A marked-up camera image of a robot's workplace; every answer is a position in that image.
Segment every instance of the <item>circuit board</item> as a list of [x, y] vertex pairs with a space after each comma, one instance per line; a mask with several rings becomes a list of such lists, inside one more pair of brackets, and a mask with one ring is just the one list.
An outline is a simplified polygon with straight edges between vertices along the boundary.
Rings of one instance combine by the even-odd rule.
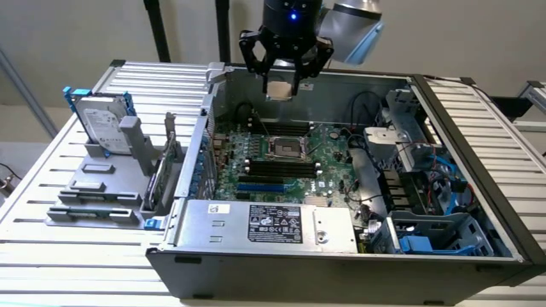
[[[308, 203], [306, 197], [317, 196], [328, 201], [329, 207], [358, 207], [348, 205], [345, 189], [356, 180], [352, 161], [348, 160], [346, 137], [334, 125], [320, 125], [302, 138], [253, 134], [236, 125], [220, 123], [216, 133], [216, 156], [220, 166], [220, 182], [216, 200], [241, 201], [238, 199], [240, 177], [246, 176], [245, 166], [254, 161], [293, 161], [320, 163], [321, 174], [317, 178], [284, 178], [284, 193], [252, 192], [246, 201], [273, 203]], [[272, 145], [277, 141], [302, 141], [302, 156], [272, 157]]]

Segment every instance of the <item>white sticker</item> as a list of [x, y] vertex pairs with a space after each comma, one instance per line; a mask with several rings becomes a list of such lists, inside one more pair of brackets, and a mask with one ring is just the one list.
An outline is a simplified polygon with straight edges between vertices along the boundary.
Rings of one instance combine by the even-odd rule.
[[300, 85], [300, 89], [304, 91], [313, 91], [314, 90], [316, 85], [313, 83], [302, 83]]
[[117, 115], [110, 111], [86, 109], [85, 116], [101, 146], [114, 154], [130, 154], [131, 150], [126, 135], [119, 128]]
[[212, 203], [209, 205], [210, 214], [228, 214], [230, 213], [230, 204], [229, 203]]

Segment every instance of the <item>black pole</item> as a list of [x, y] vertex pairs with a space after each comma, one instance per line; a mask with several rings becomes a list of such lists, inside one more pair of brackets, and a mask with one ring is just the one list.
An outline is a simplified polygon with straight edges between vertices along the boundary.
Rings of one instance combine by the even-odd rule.
[[217, 0], [217, 27], [220, 33], [221, 62], [230, 63], [230, 0]]
[[167, 44], [167, 35], [165, 34], [162, 9], [159, 0], [145, 0], [145, 7], [149, 11], [150, 24], [153, 26], [155, 48], [161, 62], [171, 63], [170, 45]]

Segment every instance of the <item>cpu socket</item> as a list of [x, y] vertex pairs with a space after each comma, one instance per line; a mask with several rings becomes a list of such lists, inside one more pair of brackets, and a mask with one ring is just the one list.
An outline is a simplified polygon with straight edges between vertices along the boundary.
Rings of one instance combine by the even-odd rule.
[[306, 158], [306, 147], [302, 138], [272, 138], [270, 152], [277, 157]]

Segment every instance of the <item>warning label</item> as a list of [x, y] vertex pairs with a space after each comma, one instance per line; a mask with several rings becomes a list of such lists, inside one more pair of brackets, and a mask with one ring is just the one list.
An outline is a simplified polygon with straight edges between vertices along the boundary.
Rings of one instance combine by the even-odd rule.
[[304, 243], [300, 207], [252, 205], [249, 240], [270, 243]]

